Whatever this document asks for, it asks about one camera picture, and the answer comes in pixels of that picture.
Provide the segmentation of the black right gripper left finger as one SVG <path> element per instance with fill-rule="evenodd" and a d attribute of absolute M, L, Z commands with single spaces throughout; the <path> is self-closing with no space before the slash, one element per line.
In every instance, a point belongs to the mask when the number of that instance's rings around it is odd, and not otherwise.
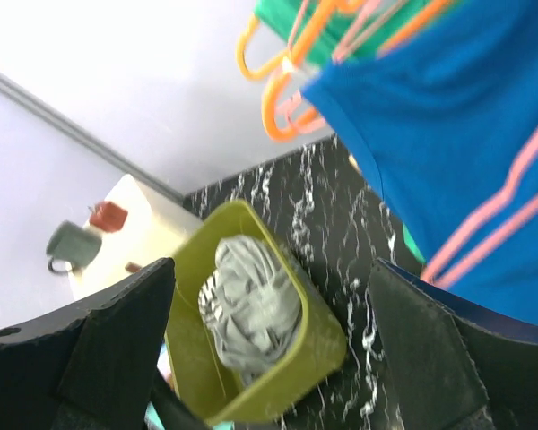
<path fill-rule="evenodd" d="M 141 429 L 175 286 L 159 260 L 0 330 L 0 429 Z"/>

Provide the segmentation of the blue tank top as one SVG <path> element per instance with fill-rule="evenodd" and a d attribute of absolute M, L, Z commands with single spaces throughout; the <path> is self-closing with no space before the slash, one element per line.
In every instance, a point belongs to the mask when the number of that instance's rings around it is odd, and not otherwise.
<path fill-rule="evenodd" d="M 538 1 L 463 1 L 303 88 L 436 287 L 538 325 Z"/>

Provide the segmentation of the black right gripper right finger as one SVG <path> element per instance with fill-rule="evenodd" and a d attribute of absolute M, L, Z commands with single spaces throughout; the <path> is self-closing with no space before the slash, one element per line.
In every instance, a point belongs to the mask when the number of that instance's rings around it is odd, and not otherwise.
<path fill-rule="evenodd" d="M 407 429 L 538 429 L 538 326 L 384 260 L 369 294 Z"/>

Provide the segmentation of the pink wire hanger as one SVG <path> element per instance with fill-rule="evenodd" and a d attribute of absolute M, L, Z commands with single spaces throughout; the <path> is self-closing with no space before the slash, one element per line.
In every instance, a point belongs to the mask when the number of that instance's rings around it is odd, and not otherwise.
<path fill-rule="evenodd" d="M 342 62 L 350 56 L 356 49 L 367 41 L 380 27 L 389 21 L 407 1 L 390 1 L 386 6 L 386 1 L 323 1 L 324 6 L 319 6 L 312 18 L 316 24 L 308 24 L 299 39 L 304 39 L 307 33 L 310 41 L 300 41 L 301 53 L 298 56 L 293 54 L 295 49 L 296 36 L 300 24 L 306 14 L 310 1 L 302 1 L 299 11 L 292 24 L 291 32 L 287 40 L 287 51 L 289 59 L 295 62 L 302 59 L 311 49 L 311 45 L 318 39 L 320 31 L 327 25 L 330 16 L 335 12 L 357 13 L 349 29 L 344 33 L 343 38 L 336 45 L 332 59 L 335 63 Z"/>

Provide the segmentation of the grey tank top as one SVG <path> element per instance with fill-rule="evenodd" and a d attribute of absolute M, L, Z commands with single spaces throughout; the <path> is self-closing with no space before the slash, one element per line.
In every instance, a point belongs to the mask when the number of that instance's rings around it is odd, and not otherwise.
<path fill-rule="evenodd" d="M 251 236 L 223 238 L 214 263 L 223 317 L 206 328 L 221 363 L 248 386 L 273 368 L 296 339 L 299 293 L 276 253 Z"/>

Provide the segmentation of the black white striped tank top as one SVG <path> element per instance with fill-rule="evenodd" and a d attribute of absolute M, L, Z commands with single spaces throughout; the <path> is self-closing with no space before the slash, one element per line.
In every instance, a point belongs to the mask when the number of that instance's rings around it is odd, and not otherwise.
<path fill-rule="evenodd" d="M 209 329 L 223 317 L 223 306 L 217 297 L 218 273 L 215 271 L 202 285 L 198 294 L 198 309 L 205 326 Z"/>

